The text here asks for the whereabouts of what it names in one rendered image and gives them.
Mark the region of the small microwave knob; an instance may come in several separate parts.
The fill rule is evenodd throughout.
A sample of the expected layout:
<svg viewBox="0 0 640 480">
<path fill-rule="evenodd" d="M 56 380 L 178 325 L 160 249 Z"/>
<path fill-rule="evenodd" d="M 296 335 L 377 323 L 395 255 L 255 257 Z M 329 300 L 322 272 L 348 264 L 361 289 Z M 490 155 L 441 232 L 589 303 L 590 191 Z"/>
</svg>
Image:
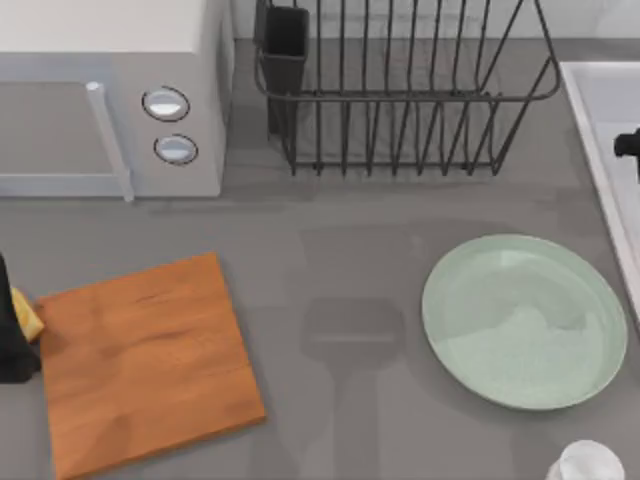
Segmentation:
<svg viewBox="0 0 640 480">
<path fill-rule="evenodd" d="M 160 160 L 167 164 L 184 166 L 197 158 L 199 149 L 188 136 L 174 134 L 156 139 L 154 152 Z"/>
</svg>

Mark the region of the black cutlery holder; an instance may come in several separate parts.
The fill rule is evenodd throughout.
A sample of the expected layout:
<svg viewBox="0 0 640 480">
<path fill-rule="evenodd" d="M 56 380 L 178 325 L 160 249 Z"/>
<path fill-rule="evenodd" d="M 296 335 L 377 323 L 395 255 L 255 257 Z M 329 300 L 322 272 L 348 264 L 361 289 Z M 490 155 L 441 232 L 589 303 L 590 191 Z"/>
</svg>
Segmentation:
<svg viewBox="0 0 640 480">
<path fill-rule="evenodd" d="M 287 108 L 296 110 L 284 96 L 298 96 L 308 58 L 310 14 L 298 6 L 277 6 L 271 0 L 256 0 L 254 45 L 265 81 L 268 131 L 284 135 Z"/>
</svg>

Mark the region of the large microwave knob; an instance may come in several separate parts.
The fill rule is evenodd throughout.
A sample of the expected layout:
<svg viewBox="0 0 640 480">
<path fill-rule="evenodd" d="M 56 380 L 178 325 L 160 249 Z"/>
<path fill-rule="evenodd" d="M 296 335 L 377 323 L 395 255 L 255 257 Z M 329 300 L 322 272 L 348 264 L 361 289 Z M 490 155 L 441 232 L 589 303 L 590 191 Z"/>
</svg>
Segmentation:
<svg viewBox="0 0 640 480">
<path fill-rule="evenodd" d="M 168 86 L 145 92 L 142 107 L 153 119 L 169 123 L 182 120 L 190 112 L 188 98 L 179 90 Z"/>
</svg>

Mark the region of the wooden cutting board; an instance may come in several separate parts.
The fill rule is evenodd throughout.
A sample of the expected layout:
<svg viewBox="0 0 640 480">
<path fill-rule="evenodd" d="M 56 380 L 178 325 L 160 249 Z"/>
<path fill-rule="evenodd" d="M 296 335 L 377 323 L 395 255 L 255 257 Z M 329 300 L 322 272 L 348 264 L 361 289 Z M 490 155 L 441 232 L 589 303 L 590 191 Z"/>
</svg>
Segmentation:
<svg viewBox="0 0 640 480">
<path fill-rule="evenodd" d="M 214 253 L 51 294 L 37 311 L 55 480 L 266 418 Z"/>
</svg>

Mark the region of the pale green plate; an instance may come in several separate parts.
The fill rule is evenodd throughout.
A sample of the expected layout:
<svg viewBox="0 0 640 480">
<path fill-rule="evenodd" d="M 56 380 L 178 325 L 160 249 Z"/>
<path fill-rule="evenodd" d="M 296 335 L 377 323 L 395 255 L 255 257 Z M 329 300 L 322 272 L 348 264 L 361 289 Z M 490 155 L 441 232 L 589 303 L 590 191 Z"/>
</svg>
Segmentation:
<svg viewBox="0 0 640 480">
<path fill-rule="evenodd" d="M 434 265 L 421 297 L 425 337 L 469 391 L 522 411 L 570 408 L 624 363 L 621 302 L 588 261 L 549 240 L 481 236 Z"/>
</svg>

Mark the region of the pale microwave oven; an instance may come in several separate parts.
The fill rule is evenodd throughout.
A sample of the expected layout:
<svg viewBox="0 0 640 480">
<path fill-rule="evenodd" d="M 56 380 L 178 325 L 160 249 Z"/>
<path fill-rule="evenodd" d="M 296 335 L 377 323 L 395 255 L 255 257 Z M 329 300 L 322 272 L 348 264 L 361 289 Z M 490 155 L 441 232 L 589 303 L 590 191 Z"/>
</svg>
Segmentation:
<svg viewBox="0 0 640 480">
<path fill-rule="evenodd" d="M 235 54 L 230 0 L 0 0 L 0 198 L 120 197 L 85 85 L 103 83 L 135 199 L 220 194 Z M 168 86 L 189 114 L 160 122 L 145 92 Z M 170 165 L 180 134 L 197 158 Z"/>
</svg>

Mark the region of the white sink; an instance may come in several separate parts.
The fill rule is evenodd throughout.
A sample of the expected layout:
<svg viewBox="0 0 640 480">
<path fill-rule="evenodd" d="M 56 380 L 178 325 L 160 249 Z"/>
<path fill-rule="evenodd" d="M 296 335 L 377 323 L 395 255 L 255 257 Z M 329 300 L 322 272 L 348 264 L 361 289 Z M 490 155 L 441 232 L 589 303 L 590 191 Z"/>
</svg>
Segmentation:
<svg viewBox="0 0 640 480">
<path fill-rule="evenodd" d="M 565 61 L 560 69 L 626 291 L 640 325 L 640 184 L 615 137 L 640 127 L 640 61 Z"/>
</svg>

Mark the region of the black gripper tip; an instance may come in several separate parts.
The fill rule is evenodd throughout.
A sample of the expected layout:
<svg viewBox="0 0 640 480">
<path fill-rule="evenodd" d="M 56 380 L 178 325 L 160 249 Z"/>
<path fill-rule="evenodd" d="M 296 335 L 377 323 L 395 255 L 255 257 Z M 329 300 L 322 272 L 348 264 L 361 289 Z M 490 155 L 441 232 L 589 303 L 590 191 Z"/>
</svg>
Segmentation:
<svg viewBox="0 0 640 480">
<path fill-rule="evenodd" d="M 4 256 L 0 253 L 0 384 L 22 384 L 41 371 L 41 360 L 20 327 Z"/>
</svg>

